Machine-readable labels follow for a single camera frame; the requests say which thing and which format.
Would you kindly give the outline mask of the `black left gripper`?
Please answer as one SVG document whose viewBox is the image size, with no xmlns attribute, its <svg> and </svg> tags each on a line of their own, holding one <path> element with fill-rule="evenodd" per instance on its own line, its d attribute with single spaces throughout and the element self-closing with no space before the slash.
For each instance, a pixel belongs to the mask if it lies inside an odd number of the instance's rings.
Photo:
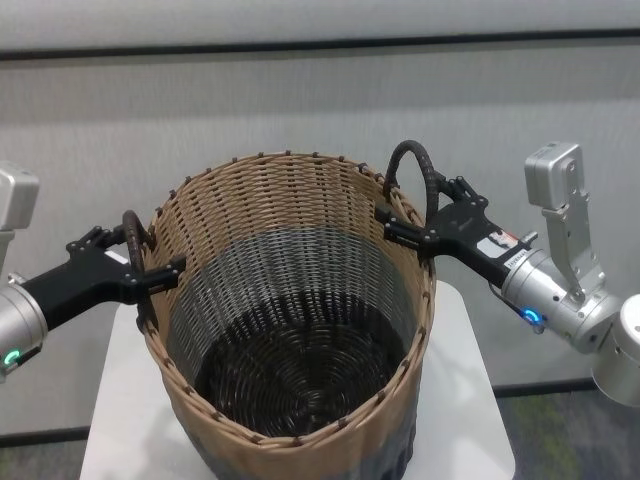
<svg viewBox="0 0 640 480">
<path fill-rule="evenodd" d="M 125 242 L 124 227 L 93 227 L 78 240 L 66 245 L 67 251 L 90 246 L 103 250 Z M 22 288 L 35 300 L 52 331 L 94 306 L 106 302 L 137 304 L 159 292 L 178 286 L 186 269 L 186 257 L 173 257 L 166 265 L 137 276 L 130 265 L 123 264 L 105 251 L 85 249 L 43 274 L 26 281 Z"/>
</svg>

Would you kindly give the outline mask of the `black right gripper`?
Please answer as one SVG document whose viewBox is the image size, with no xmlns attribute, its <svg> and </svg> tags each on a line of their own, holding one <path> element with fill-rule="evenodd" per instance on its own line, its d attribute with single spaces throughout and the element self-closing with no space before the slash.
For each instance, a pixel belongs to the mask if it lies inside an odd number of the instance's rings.
<svg viewBox="0 0 640 480">
<path fill-rule="evenodd" d="M 422 261 L 450 256 L 490 284 L 503 284 L 531 247 L 491 222 L 485 215 L 487 199 L 463 176 L 447 179 L 436 173 L 438 192 L 448 204 L 424 226 L 405 220 L 386 203 L 375 206 L 374 218 L 383 227 L 385 240 L 409 249 L 419 249 Z"/>
</svg>

